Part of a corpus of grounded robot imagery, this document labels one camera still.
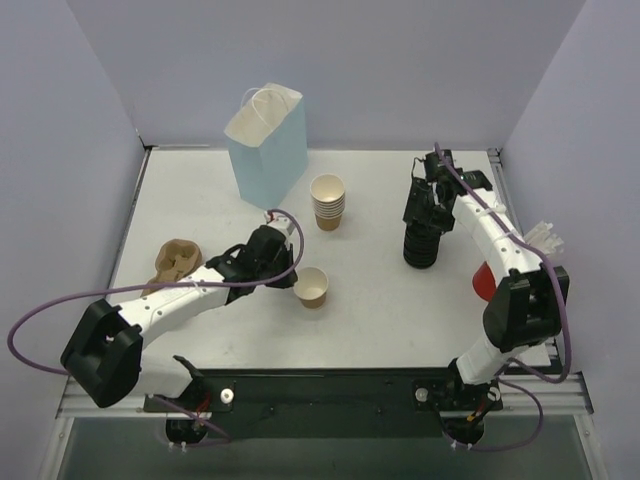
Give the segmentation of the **brown paper coffee cup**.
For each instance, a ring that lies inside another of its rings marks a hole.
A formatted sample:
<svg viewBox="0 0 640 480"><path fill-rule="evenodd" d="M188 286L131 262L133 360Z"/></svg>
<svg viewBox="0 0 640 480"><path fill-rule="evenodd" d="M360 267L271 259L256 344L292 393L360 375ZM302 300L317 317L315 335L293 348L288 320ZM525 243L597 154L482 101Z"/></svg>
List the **brown paper coffee cup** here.
<svg viewBox="0 0 640 480"><path fill-rule="evenodd" d="M326 273L317 267L305 267L297 271L297 277L293 290L301 304L308 309L322 307L329 287Z"/></svg>

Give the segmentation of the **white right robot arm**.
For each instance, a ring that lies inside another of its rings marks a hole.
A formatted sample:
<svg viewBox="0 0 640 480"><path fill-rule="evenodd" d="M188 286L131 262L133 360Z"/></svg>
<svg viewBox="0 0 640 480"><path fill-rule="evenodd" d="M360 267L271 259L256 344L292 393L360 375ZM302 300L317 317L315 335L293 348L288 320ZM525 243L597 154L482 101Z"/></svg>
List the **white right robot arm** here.
<svg viewBox="0 0 640 480"><path fill-rule="evenodd" d="M464 408L477 399L479 385L492 382L520 354L566 331L569 276L526 243L482 171L455 167L451 151L441 149L413 163L424 174L412 176L403 214L405 262L416 269L431 267L441 238L462 226L495 287L479 339L453 360L453 376L443 384L446 401Z"/></svg>

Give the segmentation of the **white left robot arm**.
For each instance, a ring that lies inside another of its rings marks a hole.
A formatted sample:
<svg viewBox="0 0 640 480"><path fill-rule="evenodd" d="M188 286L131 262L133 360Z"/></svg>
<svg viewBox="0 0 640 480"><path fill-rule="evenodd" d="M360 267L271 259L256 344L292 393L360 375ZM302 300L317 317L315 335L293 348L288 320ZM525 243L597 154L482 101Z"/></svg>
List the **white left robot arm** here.
<svg viewBox="0 0 640 480"><path fill-rule="evenodd" d="M297 281L290 237L294 226L277 217L249 240L180 280L135 300L112 305L101 299L85 310L61 355L61 364L100 408L128 396L138 383L167 397L179 410L201 403L200 372L176 354L167 361L143 356L152 342L206 311L248 296L257 286L287 289Z"/></svg>

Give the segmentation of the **stack of black lids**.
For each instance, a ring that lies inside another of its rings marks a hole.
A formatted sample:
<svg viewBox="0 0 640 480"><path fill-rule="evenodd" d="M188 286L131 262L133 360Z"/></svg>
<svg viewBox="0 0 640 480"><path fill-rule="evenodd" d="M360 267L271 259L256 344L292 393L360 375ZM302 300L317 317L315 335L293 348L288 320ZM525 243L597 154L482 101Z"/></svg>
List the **stack of black lids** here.
<svg viewBox="0 0 640 480"><path fill-rule="evenodd" d="M403 258L416 269L430 268L437 260L441 232L420 224L407 225L404 234Z"/></svg>

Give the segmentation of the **stack of brown paper cups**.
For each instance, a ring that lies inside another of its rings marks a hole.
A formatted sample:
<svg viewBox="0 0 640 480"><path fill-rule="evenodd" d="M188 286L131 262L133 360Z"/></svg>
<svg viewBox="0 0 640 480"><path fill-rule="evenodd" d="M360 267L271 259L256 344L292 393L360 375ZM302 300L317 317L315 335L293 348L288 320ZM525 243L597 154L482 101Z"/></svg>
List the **stack of brown paper cups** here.
<svg viewBox="0 0 640 480"><path fill-rule="evenodd" d="M323 231L336 230L346 204L342 179L334 174L319 175L311 182L310 195L317 226Z"/></svg>

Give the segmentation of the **brown cardboard cup carrier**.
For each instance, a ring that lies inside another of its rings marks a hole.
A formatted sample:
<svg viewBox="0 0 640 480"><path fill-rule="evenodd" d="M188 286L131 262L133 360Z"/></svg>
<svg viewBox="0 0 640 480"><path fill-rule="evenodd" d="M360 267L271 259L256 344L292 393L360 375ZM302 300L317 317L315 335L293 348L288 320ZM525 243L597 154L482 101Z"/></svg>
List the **brown cardboard cup carrier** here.
<svg viewBox="0 0 640 480"><path fill-rule="evenodd" d="M159 290L161 283L174 283L189 276L202 265L202 258L200 247L193 241L184 239L167 241L156 257L156 274L147 282L140 296L144 297Z"/></svg>

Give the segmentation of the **red plastic cup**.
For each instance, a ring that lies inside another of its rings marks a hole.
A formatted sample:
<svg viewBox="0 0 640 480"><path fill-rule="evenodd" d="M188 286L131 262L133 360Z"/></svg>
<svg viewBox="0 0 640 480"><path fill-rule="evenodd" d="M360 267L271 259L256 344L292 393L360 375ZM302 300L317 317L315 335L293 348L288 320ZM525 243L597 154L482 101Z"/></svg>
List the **red plastic cup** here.
<svg viewBox="0 0 640 480"><path fill-rule="evenodd" d="M495 277L487 262L483 262L472 278L475 293L484 301L489 302L497 290Z"/></svg>

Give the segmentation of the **light blue paper bag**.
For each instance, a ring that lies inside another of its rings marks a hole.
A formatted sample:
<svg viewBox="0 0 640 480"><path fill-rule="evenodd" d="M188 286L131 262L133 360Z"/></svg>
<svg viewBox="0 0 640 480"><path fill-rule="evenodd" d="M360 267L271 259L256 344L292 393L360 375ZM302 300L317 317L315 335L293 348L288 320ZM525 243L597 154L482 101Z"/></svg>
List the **light blue paper bag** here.
<svg viewBox="0 0 640 480"><path fill-rule="evenodd" d="M278 207L308 167L303 95L276 83L249 89L224 135L242 200Z"/></svg>

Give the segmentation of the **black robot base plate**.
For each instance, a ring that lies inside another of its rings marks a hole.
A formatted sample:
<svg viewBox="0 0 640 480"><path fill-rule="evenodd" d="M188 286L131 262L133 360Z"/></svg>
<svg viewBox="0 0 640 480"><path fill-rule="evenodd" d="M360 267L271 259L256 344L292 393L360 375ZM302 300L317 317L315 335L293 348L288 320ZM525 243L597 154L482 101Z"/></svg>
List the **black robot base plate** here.
<svg viewBox="0 0 640 480"><path fill-rule="evenodd" d="M443 427L477 442L484 418L503 408L495 381L465 385L450 368L208 369L169 405L171 438L198 433L183 410L201 412L232 439L395 439L436 437Z"/></svg>

